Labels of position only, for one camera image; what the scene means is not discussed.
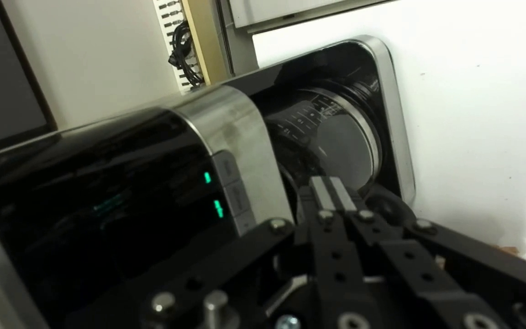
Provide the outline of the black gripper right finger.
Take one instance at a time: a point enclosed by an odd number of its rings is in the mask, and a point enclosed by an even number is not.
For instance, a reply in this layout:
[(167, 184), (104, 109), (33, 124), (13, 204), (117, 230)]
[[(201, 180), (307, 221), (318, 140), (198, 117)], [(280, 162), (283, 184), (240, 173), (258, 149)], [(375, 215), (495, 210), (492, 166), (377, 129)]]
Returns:
[(338, 177), (329, 184), (364, 268), (386, 279), (415, 329), (508, 329), (490, 303), (466, 292), (422, 243), (355, 199)]

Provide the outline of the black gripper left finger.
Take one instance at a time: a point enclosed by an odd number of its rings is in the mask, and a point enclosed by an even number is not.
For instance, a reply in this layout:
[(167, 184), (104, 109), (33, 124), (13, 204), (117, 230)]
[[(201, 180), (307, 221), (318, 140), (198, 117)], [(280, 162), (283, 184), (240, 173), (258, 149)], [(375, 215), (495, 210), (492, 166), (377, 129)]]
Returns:
[(386, 329), (384, 308), (366, 283), (351, 223), (362, 212), (340, 177), (313, 175), (302, 201), (311, 250), (311, 329)]

